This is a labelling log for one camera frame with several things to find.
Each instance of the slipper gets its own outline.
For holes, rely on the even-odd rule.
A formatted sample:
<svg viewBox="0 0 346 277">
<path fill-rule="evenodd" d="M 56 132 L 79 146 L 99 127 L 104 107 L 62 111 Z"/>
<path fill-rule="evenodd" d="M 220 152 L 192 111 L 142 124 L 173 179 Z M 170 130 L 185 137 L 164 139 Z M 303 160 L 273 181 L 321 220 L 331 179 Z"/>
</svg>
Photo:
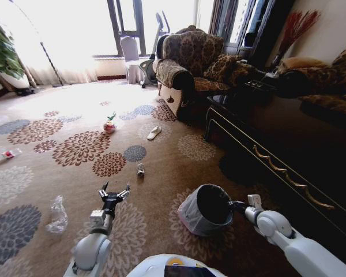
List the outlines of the slipper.
<svg viewBox="0 0 346 277">
<path fill-rule="evenodd" d="M 161 127 L 156 126 L 151 132 L 148 134 L 148 140 L 153 140 L 155 137 L 161 133 Z"/>
</svg>

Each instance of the chair leg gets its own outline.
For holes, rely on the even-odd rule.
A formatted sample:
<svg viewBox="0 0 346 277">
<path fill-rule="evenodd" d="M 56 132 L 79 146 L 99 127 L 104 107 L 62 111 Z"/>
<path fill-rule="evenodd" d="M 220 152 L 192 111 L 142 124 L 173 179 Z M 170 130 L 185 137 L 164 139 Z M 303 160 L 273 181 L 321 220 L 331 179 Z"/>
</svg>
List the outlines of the chair leg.
<svg viewBox="0 0 346 277">
<path fill-rule="evenodd" d="M 161 82 L 157 82 L 157 88 L 159 89 L 159 94 L 158 94 L 159 96 L 160 96 L 161 86 L 162 86 Z"/>
</svg>

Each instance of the brass handle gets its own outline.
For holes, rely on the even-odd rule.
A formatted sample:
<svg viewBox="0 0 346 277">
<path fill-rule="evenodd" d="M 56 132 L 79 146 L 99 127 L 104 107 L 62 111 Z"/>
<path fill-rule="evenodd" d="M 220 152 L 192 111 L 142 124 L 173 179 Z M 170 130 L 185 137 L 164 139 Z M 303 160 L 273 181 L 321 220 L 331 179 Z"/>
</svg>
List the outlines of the brass handle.
<svg viewBox="0 0 346 277">
<path fill-rule="evenodd" d="M 258 148 L 257 148 L 257 146 L 256 146 L 255 144 L 254 144 L 254 146 L 253 146 L 253 150 L 254 150 L 255 154 L 256 154 L 259 158 L 268 161 L 268 164 L 269 164 L 269 166 L 270 166 L 272 169 L 274 169 L 275 171 L 281 172 L 281 173 L 284 175 L 284 178 L 285 178 L 291 185 L 296 186 L 297 188 L 301 188 L 301 189 L 304 191 L 306 197 L 309 198 L 309 200 L 312 201 L 314 204 L 319 205 L 319 206 L 321 206 L 321 207 L 324 207 L 324 208 L 326 208 L 326 209 L 334 209 L 334 206 L 328 205 L 328 204 L 325 204 L 325 203 L 321 203 L 321 202 L 319 202 L 317 199 L 315 199 L 315 198 L 310 194 L 309 188 L 308 188 L 307 185 L 302 185 L 302 184 L 299 184 L 299 183 L 296 183 L 295 181 L 293 181 L 293 180 L 289 177 L 288 172 L 287 172 L 287 169 L 281 169 L 281 168 L 275 166 L 275 165 L 272 163 L 272 160 L 271 160 L 270 156 L 265 156 L 265 155 L 260 154 L 259 151 L 258 151 Z"/>
</svg>

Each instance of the patterned carpet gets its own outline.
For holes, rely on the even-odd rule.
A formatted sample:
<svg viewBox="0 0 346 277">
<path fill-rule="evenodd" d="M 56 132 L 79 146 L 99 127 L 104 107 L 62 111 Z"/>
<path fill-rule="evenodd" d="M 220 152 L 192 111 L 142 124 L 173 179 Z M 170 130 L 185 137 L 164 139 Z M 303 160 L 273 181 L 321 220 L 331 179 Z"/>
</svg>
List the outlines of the patterned carpet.
<svg viewBox="0 0 346 277">
<path fill-rule="evenodd" d="M 103 123 L 113 111 L 118 129 Z M 149 131 L 160 125 L 153 141 Z M 228 276 L 295 276 L 282 251 L 268 244 L 240 216 L 215 237 L 191 235 L 176 210 L 201 184 L 216 184 L 238 200 L 259 193 L 222 172 L 224 151 L 202 140 L 202 128 L 179 122 L 156 88 L 125 80 L 51 88 L 35 95 L 0 98 L 0 153 L 23 153 L 0 164 L 0 276 L 62 276 L 71 250 L 90 228 L 91 210 L 101 208 L 104 181 L 131 196 L 116 209 L 112 248 L 103 276 L 126 276 L 144 258 L 176 253 L 201 260 Z M 136 166 L 145 165 L 138 178 Z M 50 205 L 64 198 L 69 218 L 62 235 L 50 234 Z"/>
</svg>

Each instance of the curtain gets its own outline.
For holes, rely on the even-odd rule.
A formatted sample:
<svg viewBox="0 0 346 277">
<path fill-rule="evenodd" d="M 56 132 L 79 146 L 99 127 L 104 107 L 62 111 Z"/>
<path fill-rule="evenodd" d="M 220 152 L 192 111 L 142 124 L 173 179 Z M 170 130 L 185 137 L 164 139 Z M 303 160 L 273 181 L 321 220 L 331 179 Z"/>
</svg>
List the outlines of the curtain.
<svg viewBox="0 0 346 277">
<path fill-rule="evenodd" d="M 59 84 L 43 43 L 64 83 L 96 81 L 87 43 L 87 11 L 76 0 L 0 0 L 0 23 L 12 34 L 18 56 L 37 84 Z"/>
</svg>

